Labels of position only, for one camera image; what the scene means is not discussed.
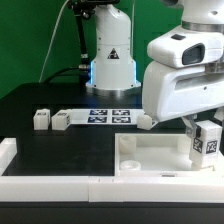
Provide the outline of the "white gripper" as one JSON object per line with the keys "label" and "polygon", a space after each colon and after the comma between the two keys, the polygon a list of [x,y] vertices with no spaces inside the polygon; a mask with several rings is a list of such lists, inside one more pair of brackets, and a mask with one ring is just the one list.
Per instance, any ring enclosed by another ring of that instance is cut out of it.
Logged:
{"label": "white gripper", "polygon": [[196,113],[218,108],[224,120],[224,74],[206,74],[204,66],[175,69],[151,62],[145,71],[142,106],[157,122],[182,117],[189,138],[200,136]]}

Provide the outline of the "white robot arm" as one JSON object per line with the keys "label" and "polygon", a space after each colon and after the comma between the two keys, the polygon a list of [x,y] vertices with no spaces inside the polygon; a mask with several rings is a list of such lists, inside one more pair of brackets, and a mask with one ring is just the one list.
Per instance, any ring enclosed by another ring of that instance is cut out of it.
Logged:
{"label": "white robot arm", "polygon": [[224,106],[224,0],[161,0],[183,10],[181,24],[147,46],[142,82],[131,57],[131,21],[108,2],[96,5],[97,54],[87,90],[122,95],[142,89],[137,127],[182,118],[191,133],[199,112]]}

